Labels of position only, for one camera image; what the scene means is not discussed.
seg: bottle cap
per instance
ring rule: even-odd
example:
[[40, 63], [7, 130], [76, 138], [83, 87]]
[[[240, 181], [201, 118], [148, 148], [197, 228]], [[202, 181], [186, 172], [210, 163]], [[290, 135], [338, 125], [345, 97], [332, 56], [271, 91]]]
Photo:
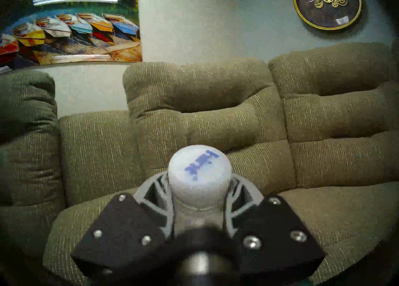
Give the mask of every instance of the bottle cap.
[[206, 145], [190, 145], [177, 151], [168, 167], [174, 196], [193, 209], [216, 206], [226, 196], [231, 164], [225, 154]]

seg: gold clock frame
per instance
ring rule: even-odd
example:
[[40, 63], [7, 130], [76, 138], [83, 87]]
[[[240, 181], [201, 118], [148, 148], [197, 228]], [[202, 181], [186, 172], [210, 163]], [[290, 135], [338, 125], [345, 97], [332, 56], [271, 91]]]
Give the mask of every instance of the gold clock frame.
[[322, 30], [325, 30], [325, 31], [334, 31], [334, 30], [338, 30], [338, 29], [342, 29], [342, 28], [348, 27], [348, 26], [351, 25], [354, 21], [356, 21], [356, 19], [358, 18], [359, 14], [360, 14], [360, 11], [361, 11], [361, 0], [359, 0], [359, 10], [358, 10], [358, 13], [356, 14], [356, 16], [355, 16], [349, 23], [346, 23], [345, 25], [342, 25], [342, 26], [339, 26], [339, 27], [327, 28], [327, 27], [317, 26], [317, 25], [315, 25], [315, 24], [309, 22], [309, 21], [301, 14], [301, 12], [299, 11], [298, 5], [296, 4], [296, 0], [293, 0], [293, 1], [294, 1], [294, 6], [295, 6], [296, 12], [297, 12], [298, 15], [301, 17], [301, 19], [304, 20], [304, 22], [308, 23], [310, 26], [313, 26], [313, 27], [316, 27], [316, 28], [318, 28], [318, 29], [322, 29]]

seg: wall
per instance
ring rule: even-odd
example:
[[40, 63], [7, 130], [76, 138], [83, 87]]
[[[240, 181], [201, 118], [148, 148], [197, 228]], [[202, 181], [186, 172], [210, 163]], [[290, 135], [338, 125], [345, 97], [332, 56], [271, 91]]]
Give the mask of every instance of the wall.
[[[289, 51], [339, 42], [390, 45], [393, 25], [379, 0], [363, 0], [358, 22], [344, 32], [303, 22], [292, 0], [139, 0], [144, 61], [177, 64], [250, 56], [268, 61]], [[127, 109], [122, 74], [128, 64], [38, 68], [56, 81], [59, 117]]]
[[391, 46], [393, 24], [380, 0], [362, 0], [357, 22], [343, 32], [322, 31], [306, 24], [292, 0], [238, 0], [246, 56], [265, 62], [290, 51], [302, 51], [341, 42], [379, 41]]

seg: clock face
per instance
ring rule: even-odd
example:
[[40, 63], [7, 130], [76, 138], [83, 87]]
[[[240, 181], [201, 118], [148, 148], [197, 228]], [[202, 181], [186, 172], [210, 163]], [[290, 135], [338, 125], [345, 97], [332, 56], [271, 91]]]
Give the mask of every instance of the clock face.
[[335, 30], [347, 27], [356, 20], [361, 0], [294, 0], [294, 6], [309, 25]]

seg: green couch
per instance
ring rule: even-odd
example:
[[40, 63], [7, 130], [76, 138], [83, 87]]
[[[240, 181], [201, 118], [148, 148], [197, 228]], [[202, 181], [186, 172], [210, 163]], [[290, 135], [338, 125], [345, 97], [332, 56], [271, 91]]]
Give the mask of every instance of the green couch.
[[51, 77], [3, 75], [0, 269], [11, 282], [85, 285], [69, 254], [113, 195], [205, 144], [305, 222], [328, 254], [313, 284], [387, 283], [399, 264], [397, 54], [347, 43], [268, 65], [135, 63], [123, 76], [129, 111], [60, 119]]

